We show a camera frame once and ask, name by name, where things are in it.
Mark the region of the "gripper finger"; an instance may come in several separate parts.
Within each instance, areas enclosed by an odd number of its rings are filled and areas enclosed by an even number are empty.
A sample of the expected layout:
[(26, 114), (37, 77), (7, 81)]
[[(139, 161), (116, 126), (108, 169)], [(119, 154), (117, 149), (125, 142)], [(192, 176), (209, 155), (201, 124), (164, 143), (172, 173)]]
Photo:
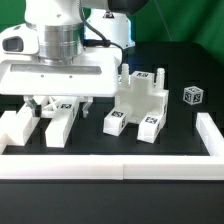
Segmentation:
[(27, 96), (24, 96), (23, 99), (26, 105), (31, 109), (32, 116), (38, 117), (38, 104), (34, 100), (34, 98), (30, 95), (27, 95)]
[(93, 98), (92, 97), (84, 97), (83, 98), (83, 107), (82, 107), (82, 112), (83, 112), (83, 117), (87, 118), (88, 113), (89, 113), (89, 108), (93, 103)]

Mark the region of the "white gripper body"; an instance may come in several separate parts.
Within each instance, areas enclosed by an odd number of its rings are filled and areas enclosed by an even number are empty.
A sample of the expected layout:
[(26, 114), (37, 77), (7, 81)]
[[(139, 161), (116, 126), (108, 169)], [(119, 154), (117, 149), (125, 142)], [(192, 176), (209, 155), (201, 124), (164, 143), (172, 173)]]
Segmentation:
[(0, 94), (112, 97), (121, 56), (84, 48), (80, 26), (20, 24), (0, 33)]

